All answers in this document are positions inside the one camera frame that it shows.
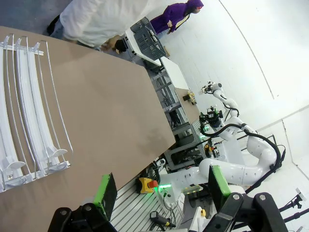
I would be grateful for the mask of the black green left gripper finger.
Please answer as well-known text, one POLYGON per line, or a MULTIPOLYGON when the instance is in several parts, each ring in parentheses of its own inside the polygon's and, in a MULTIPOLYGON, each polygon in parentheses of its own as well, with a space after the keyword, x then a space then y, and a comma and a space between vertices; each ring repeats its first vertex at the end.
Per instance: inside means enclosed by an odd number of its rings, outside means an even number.
POLYGON ((117 197, 113 174, 102 176, 94 199, 74 211, 58 208, 49 225, 49 232, 115 232, 111 216, 117 197))

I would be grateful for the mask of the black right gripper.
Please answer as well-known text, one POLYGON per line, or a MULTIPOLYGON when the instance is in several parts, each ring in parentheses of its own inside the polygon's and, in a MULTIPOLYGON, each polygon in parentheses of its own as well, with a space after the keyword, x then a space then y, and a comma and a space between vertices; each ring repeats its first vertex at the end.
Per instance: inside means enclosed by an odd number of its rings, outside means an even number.
MULTIPOLYGON (((212 128, 222 124, 223 113, 208 108, 200 113, 201 124, 208 123, 212 128)), ((208 188, 217 213, 207 224, 206 232, 230 232, 236 223, 244 223, 252 232, 288 231, 281 213, 273 199, 266 192, 249 197, 245 193, 232 192, 218 165, 209 168, 208 188)))

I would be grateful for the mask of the person bare hand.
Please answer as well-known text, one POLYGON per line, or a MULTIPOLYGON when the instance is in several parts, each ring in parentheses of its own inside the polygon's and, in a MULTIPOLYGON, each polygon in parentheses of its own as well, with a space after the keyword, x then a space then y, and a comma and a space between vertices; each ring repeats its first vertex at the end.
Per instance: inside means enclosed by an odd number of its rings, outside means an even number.
POLYGON ((116 41, 110 39, 110 40, 106 41, 104 44, 102 44, 99 48, 103 52, 107 52, 109 50, 115 51, 116 50, 115 43, 116 43, 116 41))

